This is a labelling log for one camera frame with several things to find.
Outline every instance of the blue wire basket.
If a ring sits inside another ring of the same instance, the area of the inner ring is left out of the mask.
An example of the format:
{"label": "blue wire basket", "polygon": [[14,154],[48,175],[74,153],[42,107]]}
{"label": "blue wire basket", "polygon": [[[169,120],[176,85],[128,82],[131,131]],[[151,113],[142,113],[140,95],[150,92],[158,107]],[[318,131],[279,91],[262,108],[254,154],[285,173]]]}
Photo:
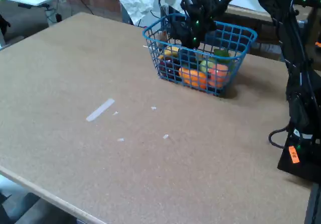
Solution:
{"label": "blue wire basket", "polygon": [[168,19],[182,17],[170,14],[143,31],[155,69],[162,79],[219,96],[233,81],[257,33],[215,22],[216,31],[208,32],[198,49],[189,49],[169,35],[173,28]]}

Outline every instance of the floor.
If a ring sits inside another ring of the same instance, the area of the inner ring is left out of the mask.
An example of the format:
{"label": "floor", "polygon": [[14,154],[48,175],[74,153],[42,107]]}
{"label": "floor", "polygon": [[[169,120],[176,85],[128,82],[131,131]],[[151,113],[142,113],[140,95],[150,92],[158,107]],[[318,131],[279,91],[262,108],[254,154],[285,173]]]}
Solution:
{"label": "floor", "polygon": [[[112,13],[100,9],[91,9],[97,16],[121,21],[120,13]],[[78,12],[90,13],[84,6],[70,6],[67,2],[58,4],[57,12],[63,19],[70,17]],[[33,7],[31,9],[18,7],[15,2],[0,0],[0,14],[11,24],[5,35],[5,40],[9,41],[15,37],[31,36],[48,27],[44,8]]]}
{"label": "floor", "polygon": [[[97,16],[121,21],[121,14],[110,13],[100,9],[91,9]],[[78,12],[90,13],[84,6],[70,6],[62,2],[58,5],[58,13],[63,19],[70,17]],[[23,36],[29,37],[48,27],[47,18],[43,8],[21,8],[17,3],[0,0],[0,14],[11,24],[5,35],[6,42]],[[13,194],[3,206],[9,215],[18,215],[20,203],[26,200],[27,190],[23,193]],[[72,224],[76,219],[62,210],[54,207],[45,200],[38,200],[32,207],[16,222],[17,224]]]}

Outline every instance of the table edge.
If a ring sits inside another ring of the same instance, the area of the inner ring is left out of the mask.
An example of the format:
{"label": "table edge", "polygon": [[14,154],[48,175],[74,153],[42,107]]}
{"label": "table edge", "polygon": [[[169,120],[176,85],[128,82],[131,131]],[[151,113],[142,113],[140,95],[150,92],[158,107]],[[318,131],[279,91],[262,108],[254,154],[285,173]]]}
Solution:
{"label": "table edge", "polygon": [[8,170],[7,168],[0,166],[0,174],[7,179],[21,185],[22,187],[28,189],[33,194],[39,196],[45,201],[52,205],[55,205],[59,209],[79,218],[82,221],[93,223],[93,224],[106,224],[105,222],[99,220],[98,218],[82,211],[81,209],[75,207],[74,205],[64,201],[63,199],[51,194],[49,191],[29,182],[28,180],[18,176],[14,172]]}

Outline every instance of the green fruit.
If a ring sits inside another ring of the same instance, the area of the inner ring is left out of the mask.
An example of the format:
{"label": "green fruit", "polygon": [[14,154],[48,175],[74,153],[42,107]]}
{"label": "green fruit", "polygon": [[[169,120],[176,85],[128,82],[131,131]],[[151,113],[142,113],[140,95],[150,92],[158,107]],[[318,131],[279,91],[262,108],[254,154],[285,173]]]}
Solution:
{"label": "green fruit", "polygon": [[[220,49],[214,49],[214,55],[219,57],[230,57],[229,51],[226,49],[220,50]],[[227,59],[217,59],[218,63],[222,64],[229,64],[230,60]]]}
{"label": "green fruit", "polygon": [[[209,58],[208,62],[207,62],[207,71],[210,68],[213,68],[215,66],[215,59],[214,58]],[[200,71],[202,72],[207,72],[206,71],[206,60],[203,60],[200,64]]]}

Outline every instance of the orange fruit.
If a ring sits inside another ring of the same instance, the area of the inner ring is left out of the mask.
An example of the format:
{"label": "orange fruit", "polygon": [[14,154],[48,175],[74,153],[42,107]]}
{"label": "orange fruit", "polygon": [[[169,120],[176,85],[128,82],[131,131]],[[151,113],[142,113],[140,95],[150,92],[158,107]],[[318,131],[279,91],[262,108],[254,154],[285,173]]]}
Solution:
{"label": "orange fruit", "polygon": [[181,67],[179,70],[180,77],[183,81],[193,87],[199,87],[206,89],[206,75],[203,72],[197,70],[189,70]]}
{"label": "orange fruit", "polygon": [[228,81],[228,66],[222,64],[216,64],[214,68],[209,68],[208,73],[210,79],[208,80],[209,85],[216,88],[221,88]]}

